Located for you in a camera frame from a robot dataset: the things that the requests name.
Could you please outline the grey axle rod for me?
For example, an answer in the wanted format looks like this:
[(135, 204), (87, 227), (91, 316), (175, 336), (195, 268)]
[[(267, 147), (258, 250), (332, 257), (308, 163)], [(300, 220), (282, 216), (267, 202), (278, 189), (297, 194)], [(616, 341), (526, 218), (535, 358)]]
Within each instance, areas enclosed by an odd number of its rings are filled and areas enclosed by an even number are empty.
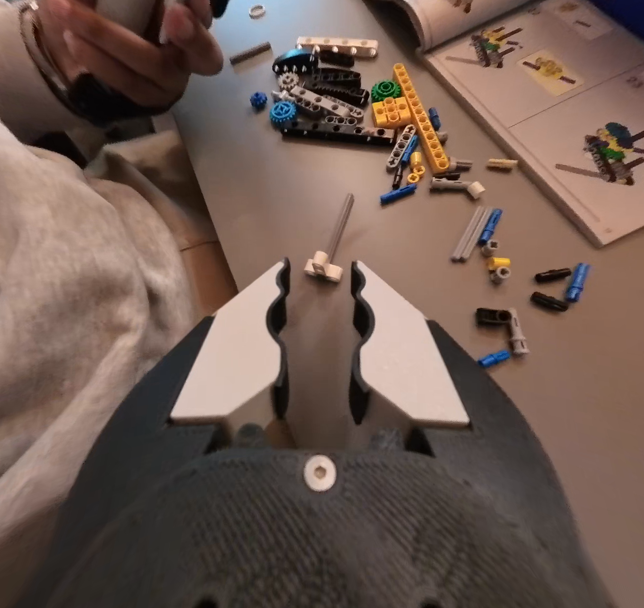
[(337, 284), (341, 281), (343, 268), (334, 264), (336, 251), (342, 240), (350, 214), (355, 202), (355, 196), (348, 193), (333, 227), (330, 239), (324, 250), (318, 250), (313, 258), (308, 259), (305, 265), (305, 273), (311, 277)]

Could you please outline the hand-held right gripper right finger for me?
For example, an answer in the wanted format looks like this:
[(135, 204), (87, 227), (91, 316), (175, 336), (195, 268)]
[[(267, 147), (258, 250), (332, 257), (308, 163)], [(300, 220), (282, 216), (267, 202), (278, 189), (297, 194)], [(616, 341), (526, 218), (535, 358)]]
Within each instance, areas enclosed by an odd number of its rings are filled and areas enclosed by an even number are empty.
[(470, 417), (429, 320), (360, 260), (351, 265), (353, 327), (348, 405), (363, 434), (465, 428)]

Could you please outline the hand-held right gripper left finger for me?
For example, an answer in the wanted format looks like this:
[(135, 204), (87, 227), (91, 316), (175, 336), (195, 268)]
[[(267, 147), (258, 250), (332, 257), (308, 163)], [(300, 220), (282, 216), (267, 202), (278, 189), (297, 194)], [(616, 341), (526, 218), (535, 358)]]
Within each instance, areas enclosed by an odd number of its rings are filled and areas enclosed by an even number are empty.
[(291, 266), (283, 258), (213, 316), (170, 413), (175, 425), (268, 427), (289, 403), (286, 345)]

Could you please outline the pile of lego pieces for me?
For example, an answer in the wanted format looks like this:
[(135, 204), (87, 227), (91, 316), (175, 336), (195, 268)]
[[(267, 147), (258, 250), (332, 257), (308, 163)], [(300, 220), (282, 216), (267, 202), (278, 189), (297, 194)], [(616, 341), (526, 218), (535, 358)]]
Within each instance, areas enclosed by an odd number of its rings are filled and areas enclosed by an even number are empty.
[[(415, 147), (420, 139), (417, 134), (422, 133), (417, 132), (413, 124), (405, 126), (398, 137), (395, 130), (382, 127), (367, 128), (359, 122), (360, 119), (357, 117), (359, 110), (355, 105), (345, 105), (337, 97), (324, 97), (298, 85), (300, 72), (306, 76), (316, 71), (332, 71), (330, 68), (317, 69), (317, 64), (318, 56), (304, 49), (290, 50), (284, 56), (275, 59), (273, 70), (278, 77), (280, 92), (272, 93), (274, 105), (269, 114), (271, 123), (284, 137), (367, 146), (393, 146), (387, 161), (387, 168), (394, 172), (392, 189), (379, 196), (380, 205), (387, 207), (414, 195), (426, 171), (421, 168), (422, 164), (414, 165), (408, 174), (407, 183), (402, 185), (401, 177), (405, 169), (403, 160), (408, 157), (412, 160), (412, 157), (418, 156)], [(468, 194), (474, 200), (480, 199), (485, 192), (483, 185), (479, 181), (461, 181), (459, 172), (460, 170), (454, 176), (451, 171), (444, 173), (444, 176), (438, 176), (437, 170), (436, 176), (429, 180), (430, 191), (460, 192)], [(509, 259), (493, 256), (498, 244), (492, 237), (501, 215), (502, 209), (479, 207), (452, 257), (454, 262), (464, 262), (475, 246), (481, 247), (486, 257), (490, 257), (487, 271), (495, 284), (503, 283), (511, 273)], [(588, 264), (580, 263), (574, 271), (565, 268), (535, 275), (535, 281), (539, 284), (563, 277), (570, 277), (571, 281), (563, 300), (535, 291), (531, 294), (530, 301), (542, 309), (557, 313), (567, 311), (571, 304), (579, 301), (589, 270)], [(496, 313), (492, 311), (485, 315), (479, 311), (476, 315), (477, 323), (480, 324), (500, 325), (502, 322), (514, 324), (508, 311)]]

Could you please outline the person's left hand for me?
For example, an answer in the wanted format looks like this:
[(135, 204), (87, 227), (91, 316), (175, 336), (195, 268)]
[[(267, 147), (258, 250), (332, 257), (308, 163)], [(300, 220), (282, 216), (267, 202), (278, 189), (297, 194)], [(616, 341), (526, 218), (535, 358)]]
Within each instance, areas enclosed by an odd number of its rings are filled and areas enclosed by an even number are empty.
[(210, 0), (186, 0), (164, 10), (162, 45), (98, 15), (95, 0), (36, 0), (39, 42), (65, 83), (90, 73), (135, 104), (169, 106), (190, 77), (214, 76), (223, 53), (209, 29)]

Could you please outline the tan cloth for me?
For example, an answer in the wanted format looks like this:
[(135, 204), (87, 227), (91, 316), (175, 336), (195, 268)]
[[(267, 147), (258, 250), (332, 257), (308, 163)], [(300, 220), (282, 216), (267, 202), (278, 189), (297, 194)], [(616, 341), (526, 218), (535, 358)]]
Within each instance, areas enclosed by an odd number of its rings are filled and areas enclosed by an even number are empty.
[(108, 143), (92, 160), (91, 176), (133, 188), (169, 227), (196, 298), (215, 309), (237, 294), (204, 195), (176, 126)]

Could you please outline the lego instruction booklet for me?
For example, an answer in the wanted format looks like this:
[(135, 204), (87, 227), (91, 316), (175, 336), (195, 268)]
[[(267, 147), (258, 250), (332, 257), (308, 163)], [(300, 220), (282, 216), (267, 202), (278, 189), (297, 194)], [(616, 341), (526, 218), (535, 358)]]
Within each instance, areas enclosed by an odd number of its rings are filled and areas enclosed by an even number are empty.
[(643, 41), (588, 0), (380, 0), (423, 63), (599, 247), (643, 229)]

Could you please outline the short dark grey axle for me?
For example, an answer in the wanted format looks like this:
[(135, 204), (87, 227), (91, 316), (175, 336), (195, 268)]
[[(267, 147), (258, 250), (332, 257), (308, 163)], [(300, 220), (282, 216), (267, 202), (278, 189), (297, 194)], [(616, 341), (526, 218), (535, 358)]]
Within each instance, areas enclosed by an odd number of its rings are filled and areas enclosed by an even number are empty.
[(229, 56), (229, 63), (230, 65), (238, 65), (269, 52), (270, 50), (271, 43), (269, 41), (264, 41)]

